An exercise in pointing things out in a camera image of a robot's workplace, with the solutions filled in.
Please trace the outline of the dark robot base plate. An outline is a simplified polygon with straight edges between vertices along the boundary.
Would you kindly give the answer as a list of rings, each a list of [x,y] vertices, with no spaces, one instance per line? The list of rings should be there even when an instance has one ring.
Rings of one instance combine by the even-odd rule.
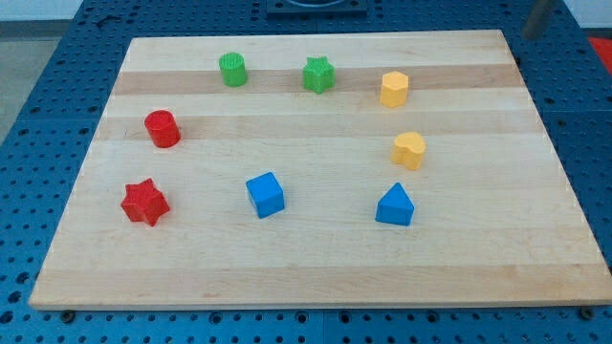
[[[267,0],[268,17],[310,14],[364,14],[368,0]]]

